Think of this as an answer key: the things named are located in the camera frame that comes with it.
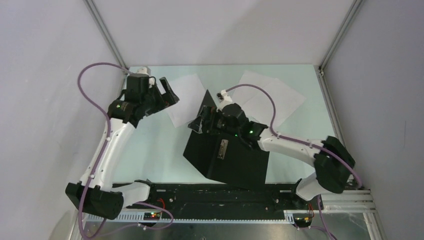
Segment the metal folder clip mechanism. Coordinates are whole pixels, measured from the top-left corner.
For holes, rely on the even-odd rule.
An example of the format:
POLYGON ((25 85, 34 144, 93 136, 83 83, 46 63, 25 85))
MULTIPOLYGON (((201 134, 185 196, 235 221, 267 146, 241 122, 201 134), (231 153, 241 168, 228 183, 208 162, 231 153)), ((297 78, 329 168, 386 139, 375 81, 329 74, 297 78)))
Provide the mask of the metal folder clip mechanism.
POLYGON ((221 160, 225 159, 228 143, 229 143, 229 141, 227 139, 221 140, 221 142, 219 144, 218 154, 217 154, 218 159, 221 159, 221 160))

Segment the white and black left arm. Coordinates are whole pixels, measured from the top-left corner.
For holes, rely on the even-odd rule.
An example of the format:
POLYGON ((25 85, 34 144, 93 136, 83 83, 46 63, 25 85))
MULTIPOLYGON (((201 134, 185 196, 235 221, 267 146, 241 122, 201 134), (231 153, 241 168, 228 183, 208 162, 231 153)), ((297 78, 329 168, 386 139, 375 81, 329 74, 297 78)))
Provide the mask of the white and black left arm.
POLYGON ((106 122, 97 150, 77 183, 69 183, 65 194, 78 210, 78 217, 90 214, 114 220, 123 208, 140 202, 153 208, 158 194, 148 183, 134 181, 113 187, 113 177, 122 152, 139 122, 165 109, 178 110, 175 126, 194 118, 194 110, 206 92, 198 76, 192 74, 168 82, 147 73, 131 73, 120 95, 101 110, 106 122))

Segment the black folder with beige cover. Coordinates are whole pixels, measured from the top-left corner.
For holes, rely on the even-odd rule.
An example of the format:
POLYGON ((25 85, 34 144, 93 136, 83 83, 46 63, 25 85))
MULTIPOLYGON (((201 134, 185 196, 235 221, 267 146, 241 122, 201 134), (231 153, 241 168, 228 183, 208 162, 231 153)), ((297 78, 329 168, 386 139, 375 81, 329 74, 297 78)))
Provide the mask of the black folder with beige cover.
MULTIPOLYGON (((217 107, 210 92, 206 92, 203 105, 217 107)), ((248 149, 228 133, 198 134, 191 130, 183 156, 207 179, 247 190, 259 190, 265 185, 270 153, 248 149), (228 140, 224 159, 218 159, 222 139, 228 140)))

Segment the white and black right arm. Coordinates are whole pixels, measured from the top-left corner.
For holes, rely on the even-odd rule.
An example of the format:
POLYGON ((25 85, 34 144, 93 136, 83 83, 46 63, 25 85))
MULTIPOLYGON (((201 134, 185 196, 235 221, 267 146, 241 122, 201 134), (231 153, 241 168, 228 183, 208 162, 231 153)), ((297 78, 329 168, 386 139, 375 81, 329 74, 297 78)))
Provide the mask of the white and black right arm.
POLYGON ((300 179, 292 190, 290 201, 297 209, 304 209, 318 195, 342 194, 356 164, 338 138, 314 140, 280 135, 266 124, 249 120, 236 103, 222 109, 204 105, 188 128, 210 136, 229 134, 250 150, 286 155, 313 167, 314 173, 300 179))

